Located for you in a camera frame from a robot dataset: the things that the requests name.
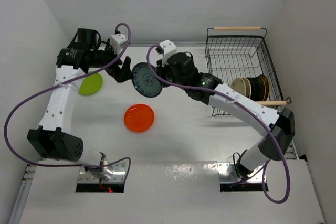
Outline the blue patterned plate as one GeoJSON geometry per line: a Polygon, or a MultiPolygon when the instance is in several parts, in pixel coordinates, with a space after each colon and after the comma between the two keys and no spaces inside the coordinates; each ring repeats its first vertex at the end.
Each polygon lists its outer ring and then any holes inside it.
{"type": "Polygon", "coordinates": [[[162,85],[153,75],[148,64],[141,62],[132,69],[132,84],[135,90],[147,98],[155,98],[162,92],[162,85]]]}

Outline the green plate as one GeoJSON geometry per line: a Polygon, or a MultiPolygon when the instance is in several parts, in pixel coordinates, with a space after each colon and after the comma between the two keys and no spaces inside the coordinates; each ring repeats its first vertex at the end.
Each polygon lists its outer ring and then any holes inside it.
{"type": "Polygon", "coordinates": [[[103,85],[103,78],[101,74],[95,73],[91,76],[85,77],[78,93],[82,96],[90,96],[96,94],[103,85]]]}

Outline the orange plate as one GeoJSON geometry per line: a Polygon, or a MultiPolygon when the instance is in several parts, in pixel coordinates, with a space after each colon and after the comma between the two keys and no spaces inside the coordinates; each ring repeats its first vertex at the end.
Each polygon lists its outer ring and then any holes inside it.
{"type": "Polygon", "coordinates": [[[147,131],[153,125],[154,120],[154,111],[146,104],[130,106],[123,117],[126,128],[136,133],[147,131]]]}

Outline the cream plate with flowers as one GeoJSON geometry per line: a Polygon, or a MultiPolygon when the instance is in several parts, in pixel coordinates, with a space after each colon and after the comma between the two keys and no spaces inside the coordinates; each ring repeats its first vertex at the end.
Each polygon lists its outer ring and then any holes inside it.
{"type": "Polygon", "coordinates": [[[245,91],[246,91],[246,88],[245,88],[245,84],[242,80],[242,78],[236,78],[230,85],[230,87],[238,92],[239,94],[242,94],[245,96],[245,91]]]}

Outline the cream plate with black patch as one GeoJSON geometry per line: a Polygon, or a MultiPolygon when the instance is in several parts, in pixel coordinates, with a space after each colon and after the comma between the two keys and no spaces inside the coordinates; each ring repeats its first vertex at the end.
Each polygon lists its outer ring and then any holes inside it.
{"type": "Polygon", "coordinates": [[[245,84],[245,88],[246,88],[245,96],[247,98],[250,98],[251,97],[251,83],[247,78],[242,78],[242,80],[243,80],[243,82],[245,84]]]}

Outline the yellow patterned plate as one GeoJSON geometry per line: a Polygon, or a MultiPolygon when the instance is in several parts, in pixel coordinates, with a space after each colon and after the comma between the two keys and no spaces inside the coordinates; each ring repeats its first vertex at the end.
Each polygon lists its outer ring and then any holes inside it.
{"type": "Polygon", "coordinates": [[[269,94],[270,94],[270,89],[271,89],[271,87],[270,87],[270,82],[269,82],[268,78],[267,78],[265,75],[263,75],[263,74],[259,75],[258,77],[259,77],[259,78],[263,81],[263,83],[264,83],[265,94],[264,94],[263,101],[266,101],[267,98],[268,98],[268,96],[269,96],[269,94]]]}

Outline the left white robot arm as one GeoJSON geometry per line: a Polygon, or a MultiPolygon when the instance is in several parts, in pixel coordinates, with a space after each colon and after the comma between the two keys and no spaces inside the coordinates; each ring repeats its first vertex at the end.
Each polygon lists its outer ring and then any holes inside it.
{"type": "Polygon", "coordinates": [[[104,153],[86,146],[81,138],[71,134],[71,121],[75,99],[85,75],[91,68],[102,68],[122,51],[127,37],[115,31],[103,50],[101,37],[96,30],[79,28],[57,57],[55,85],[47,109],[37,129],[29,130],[27,138],[44,159],[70,161],[84,164],[85,171],[107,182],[113,176],[112,166],[107,165],[104,153]]]}

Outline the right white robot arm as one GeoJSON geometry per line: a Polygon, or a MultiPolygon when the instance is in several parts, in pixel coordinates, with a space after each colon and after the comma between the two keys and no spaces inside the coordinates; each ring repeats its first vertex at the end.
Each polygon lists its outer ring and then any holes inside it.
{"type": "Polygon", "coordinates": [[[216,76],[199,72],[193,58],[183,52],[170,56],[165,65],[158,64],[150,70],[165,87],[181,88],[191,99],[228,112],[261,135],[261,140],[243,151],[235,164],[240,178],[246,179],[265,162],[283,160],[295,135],[291,110],[267,108],[241,95],[216,76]]]}

